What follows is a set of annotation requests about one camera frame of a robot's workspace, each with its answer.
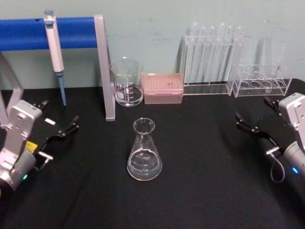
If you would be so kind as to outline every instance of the glass flask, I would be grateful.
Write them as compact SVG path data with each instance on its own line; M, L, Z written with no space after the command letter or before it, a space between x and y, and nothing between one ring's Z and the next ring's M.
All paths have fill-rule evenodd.
M114 77L115 100L123 106L136 106L143 100L141 77L144 66L123 57L109 66Z
M127 171L140 181L154 179L162 169L162 161L151 136L154 127L153 120L149 118L139 118L133 123L136 138L127 161Z

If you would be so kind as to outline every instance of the micropipette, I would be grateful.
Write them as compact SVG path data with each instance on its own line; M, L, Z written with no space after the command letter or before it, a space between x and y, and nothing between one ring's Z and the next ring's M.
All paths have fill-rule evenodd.
M46 17L44 18L44 23L49 43L49 50L51 54L53 69L55 71L55 74L58 76L63 105L66 106L67 103L63 81L64 67L62 61L61 44L59 41L56 16L53 15L52 10L46 10L44 13L46 14Z

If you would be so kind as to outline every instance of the light blue wall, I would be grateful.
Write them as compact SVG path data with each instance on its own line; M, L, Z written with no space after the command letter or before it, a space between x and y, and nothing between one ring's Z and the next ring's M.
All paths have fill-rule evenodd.
M175 71L181 36L194 21L241 25L252 36L267 28L279 39L290 37L283 58L293 76L305 80L304 0L0 0L0 5L0 19L41 18L45 9L53 9L58 17L103 14L111 59L135 58L150 73ZM274 57L282 59L282 51L275 45ZM5 56L25 88L58 86L48 51L6 52ZM99 84L95 49L63 50L63 59L67 87Z

